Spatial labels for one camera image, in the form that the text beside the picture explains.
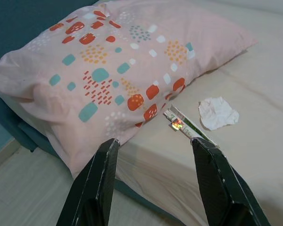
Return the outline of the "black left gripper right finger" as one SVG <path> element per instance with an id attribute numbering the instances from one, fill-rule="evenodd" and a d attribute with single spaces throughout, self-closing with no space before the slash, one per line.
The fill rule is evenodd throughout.
<path id="1" fill-rule="evenodd" d="M 250 187 L 211 142 L 191 139 L 202 202 L 211 226 L 268 226 Z"/>

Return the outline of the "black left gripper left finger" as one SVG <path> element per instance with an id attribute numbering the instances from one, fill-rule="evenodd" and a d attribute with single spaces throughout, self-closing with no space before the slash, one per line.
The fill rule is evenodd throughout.
<path id="1" fill-rule="evenodd" d="M 108 225 L 119 147 L 113 138 L 100 145 L 74 180 L 58 226 Z"/>

